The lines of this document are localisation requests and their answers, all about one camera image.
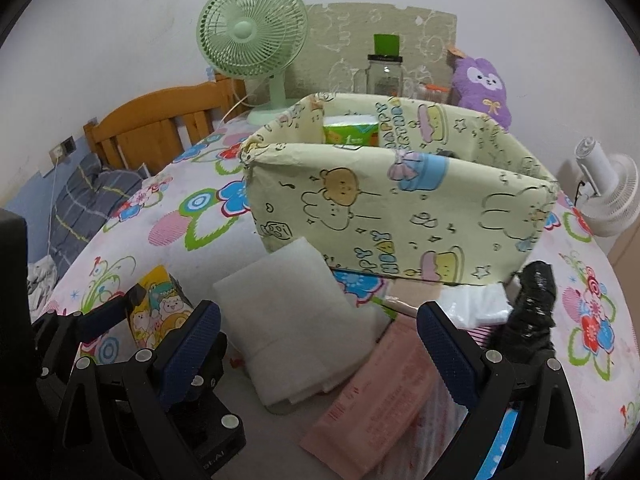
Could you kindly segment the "yellow bear tissue pack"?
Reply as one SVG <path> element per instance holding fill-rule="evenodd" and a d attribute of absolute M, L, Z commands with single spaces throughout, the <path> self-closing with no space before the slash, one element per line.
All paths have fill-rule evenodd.
<path fill-rule="evenodd" d="M 128 323 L 136 347 L 154 350 L 169 332 L 183 326 L 193 306 L 164 266 L 156 266 L 138 284 L 144 296 Z"/>

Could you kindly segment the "toothpick jar orange lid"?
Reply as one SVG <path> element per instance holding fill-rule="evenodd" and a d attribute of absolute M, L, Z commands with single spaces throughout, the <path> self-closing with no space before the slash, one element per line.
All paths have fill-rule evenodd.
<path fill-rule="evenodd" d="M 416 97 L 423 101 L 446 103 L 449 100 L 450 89 L 438 84 L 419 82 L 416 85 Z"/>

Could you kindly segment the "clear plastic bag roll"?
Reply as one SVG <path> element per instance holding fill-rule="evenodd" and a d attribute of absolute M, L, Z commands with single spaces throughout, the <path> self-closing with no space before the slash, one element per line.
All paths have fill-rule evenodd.
<path fill-rule="evenodd" d="M 410 425 L 400 445 L 396 479 L 423 479 L 444 454 L 468 410 L 454 402 L 437 375 L 423 408 Z"/>

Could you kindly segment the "green patterned board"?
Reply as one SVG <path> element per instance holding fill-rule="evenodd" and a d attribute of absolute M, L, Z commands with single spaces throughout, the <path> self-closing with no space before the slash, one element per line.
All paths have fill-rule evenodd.
<path fill-rule="evenodd" d="M 457 39 L 454 14 L 363 2 L 315 3 L 307 11 L 307 40 L 285 72 L 290 98 L 317 91 L 361 92 L 376 34 L 399 37 L 404 96 L 415 96 L 421 84 L 450 85 L 447 48 Z"/>

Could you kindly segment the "beige cloth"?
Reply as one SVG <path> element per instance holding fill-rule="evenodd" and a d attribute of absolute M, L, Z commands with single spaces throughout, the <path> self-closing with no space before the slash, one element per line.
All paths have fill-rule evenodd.
<path fill-rule="evenodd" d="M 413 318 L 429 301 L 436 302 L 451 323 L 462 330 L 504 324 L 512 311 L 501 284 L 451 286 L 396 280 L 388 285 L 383 298 L 385 307 Z"/>

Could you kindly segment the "green desk fan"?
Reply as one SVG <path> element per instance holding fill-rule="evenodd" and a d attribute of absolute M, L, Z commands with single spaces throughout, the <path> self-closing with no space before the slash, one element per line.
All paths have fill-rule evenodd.
<path fill-rule="evenodd" d="M 256 126 L 293 104 L 285 96 L 285 70 L 303 50 L 307 34 L 303 0 L 207 0 L 196 24 L 201 54 L 218 73 L 268 84 L 269 101 L 247 117 Z"/>

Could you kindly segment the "black plastic bag roll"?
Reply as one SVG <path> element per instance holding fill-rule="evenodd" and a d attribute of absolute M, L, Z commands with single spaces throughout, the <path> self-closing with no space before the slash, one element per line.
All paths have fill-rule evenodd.
<path fill-rule="evenodd" d="M 524 266 L 520 291 L 506 324 L 488 339 L 488 349 L 496 350 L 511 363 L 533 364 L 555 356 L 551 329 L 556 285 L 552 266 L 540 260 Z"/>

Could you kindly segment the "yellow cartoon fabric box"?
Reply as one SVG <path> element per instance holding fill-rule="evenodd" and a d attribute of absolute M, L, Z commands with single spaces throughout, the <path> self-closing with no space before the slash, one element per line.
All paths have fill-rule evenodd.
<path fill-rule="evenodd" d="M 323 119 L 371 115 L 377 146 L 326 143 Z M 242 145 L 265 248 L 303 238 L 334 269 L 487 285 L 533 250 L 555 177 L 488 115 L 391 96 L 306 96 Z"/>

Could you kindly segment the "wall power socket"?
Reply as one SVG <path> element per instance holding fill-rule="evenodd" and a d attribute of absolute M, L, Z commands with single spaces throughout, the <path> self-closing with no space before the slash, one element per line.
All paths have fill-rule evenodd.
<path fill-rule="evenodd" d="M 72 136 L 69 136 L 61 143 L 56 144 L 54 148 L 49 152 L 49 156 L 53 166 L 56 166 L 59 162 L 66 159 L 66 157 L 73 154 L 76 151 L 76 142 Z"/>

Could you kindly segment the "white tissue pack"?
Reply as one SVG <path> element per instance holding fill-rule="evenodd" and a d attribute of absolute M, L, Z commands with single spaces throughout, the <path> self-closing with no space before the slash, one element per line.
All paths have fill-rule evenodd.
<path fill-rule="evenodd" d="M 390 322 L 378 306 L 355 306 L 303 238 L 213 284 L 213 296 L 265 406 L 344 382 Z"/>

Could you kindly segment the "green plastic cup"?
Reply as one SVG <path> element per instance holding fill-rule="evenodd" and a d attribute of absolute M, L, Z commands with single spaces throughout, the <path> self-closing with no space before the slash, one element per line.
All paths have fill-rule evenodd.
<path fill-rule="evenodd" d="M 398 58 L 400 55 L 400 38 L 394 34 L 375 34 L 373 36 L 374 54 Z"/>

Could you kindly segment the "grey plaid pillow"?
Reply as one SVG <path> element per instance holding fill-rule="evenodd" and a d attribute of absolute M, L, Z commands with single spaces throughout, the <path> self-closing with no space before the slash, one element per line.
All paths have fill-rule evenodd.
<path fill-rule="evenodd" d="M 100 229 L 111 229 L 154 200 L 135 172 L 108 169 L 97 154 L 86 155 L 51 209 L 49 256 L 62 278 Z"/>

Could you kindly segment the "pink wet wipes pack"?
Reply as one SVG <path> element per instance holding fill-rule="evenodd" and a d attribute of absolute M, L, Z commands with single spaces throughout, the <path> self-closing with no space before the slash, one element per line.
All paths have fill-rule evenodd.
<path fill-rule="evenodd" d="M 299 445 L 342 479 L 396 479 L 400 445 L 439 375 L 416 320 L 398 315 Z"/>

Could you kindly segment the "white standing fan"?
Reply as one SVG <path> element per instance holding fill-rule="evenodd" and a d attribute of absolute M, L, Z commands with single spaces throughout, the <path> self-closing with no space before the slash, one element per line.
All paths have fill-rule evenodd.
<path fill-rule="evenodd" d="M 606 154 L 592 136 L 574 149 L 582 172 L 577 210 L 597 237 L 622 234 L 639 218 L 639 167 L 626 154 Z"/>

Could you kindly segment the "purple plush bunny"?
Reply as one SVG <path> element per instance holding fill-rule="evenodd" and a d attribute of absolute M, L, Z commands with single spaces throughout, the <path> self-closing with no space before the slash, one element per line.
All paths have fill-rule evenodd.
<path fill-rule="evenodd" d="M 458 98 L 457 106 L 484 113 L 508 130 L 512 115 L 506 104 L 506 86 L 495 66 L 454 46 L 449 46 L 448 52 L 454 62 L 451 87 Z"/>

